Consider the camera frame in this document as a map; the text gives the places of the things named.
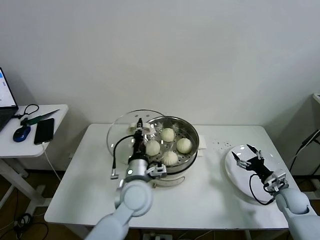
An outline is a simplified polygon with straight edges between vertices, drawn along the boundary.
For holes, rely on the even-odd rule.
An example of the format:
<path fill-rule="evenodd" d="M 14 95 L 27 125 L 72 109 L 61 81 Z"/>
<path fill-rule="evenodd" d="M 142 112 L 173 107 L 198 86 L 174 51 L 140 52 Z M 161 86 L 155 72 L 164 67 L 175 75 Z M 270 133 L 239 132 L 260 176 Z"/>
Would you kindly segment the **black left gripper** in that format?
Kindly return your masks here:
<path fill-rule="evenodd" d="M 134 143 L 133 143 L 133 154 L 131 158 L 147 160 L 146 156 L 146 146 L 144 143 L 144 135 L 150 134 L 150 124 L 143 123 L 142 118 L 139 118 L 136 124 L 136 132 L 133 135 Z"/>

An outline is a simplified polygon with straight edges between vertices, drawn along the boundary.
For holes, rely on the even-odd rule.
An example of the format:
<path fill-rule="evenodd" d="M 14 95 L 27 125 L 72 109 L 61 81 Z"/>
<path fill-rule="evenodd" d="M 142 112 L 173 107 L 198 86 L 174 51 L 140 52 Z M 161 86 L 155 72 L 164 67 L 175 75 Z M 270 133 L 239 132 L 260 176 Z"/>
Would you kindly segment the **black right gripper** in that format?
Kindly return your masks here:
<path fill-rule="evenodd" d="M 259 179 L 262 182 L 265 182 L 266 179 L 272 175 L 272 171 L 270 171 L 265 165 L 264 165 L 264 157 L 262 155 L 262 151 L 256 149 L 254 146 L 247 144 L 247 147 L 255 154 L 255 156 L 247 161 L 241 160 L 238 155 L 236 155 L 233 151 L 231 152 L 236 164 L 240 168 L 246 168 L 247 171 L 253 171 L 257 174 Z"/>

